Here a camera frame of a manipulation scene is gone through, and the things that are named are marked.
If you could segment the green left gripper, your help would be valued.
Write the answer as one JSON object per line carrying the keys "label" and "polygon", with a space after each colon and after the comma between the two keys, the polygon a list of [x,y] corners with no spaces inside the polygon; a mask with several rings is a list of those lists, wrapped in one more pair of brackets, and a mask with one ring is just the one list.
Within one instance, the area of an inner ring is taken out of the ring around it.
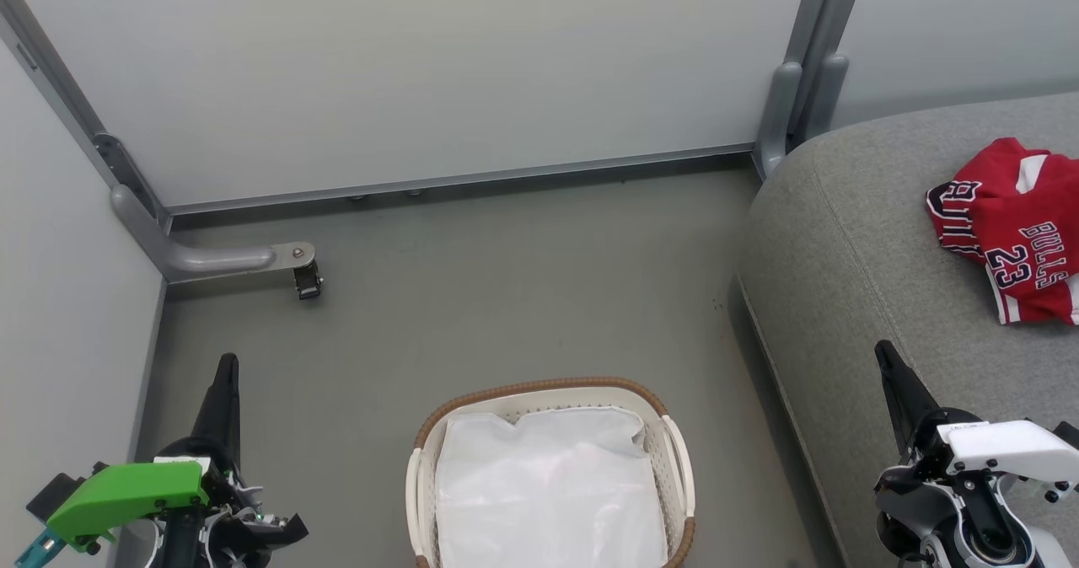
{"label": "green left gripper", "polygon": [[224,353],[205,392],[193,437],[170,442],[150,462],[97,466],[88,477],[58,474],[46,485],[46,528],[78,552],[144,517],[221,506],[240,474],[240,359]]}

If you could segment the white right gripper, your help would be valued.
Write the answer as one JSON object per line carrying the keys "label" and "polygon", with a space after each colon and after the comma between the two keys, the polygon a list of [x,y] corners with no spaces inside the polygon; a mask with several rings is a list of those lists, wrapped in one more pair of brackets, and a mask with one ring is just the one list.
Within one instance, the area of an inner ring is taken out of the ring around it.
{"label": "white right gripper", "polygon": [[894,445],[918,481],[942,482],[986,473],[1036,482],[1056,502],[1076,490],[1078,432],[1062,421],[1052,429],[1030,419],[991,422],[958,408],[940,408],[893,342],[875,344]]}

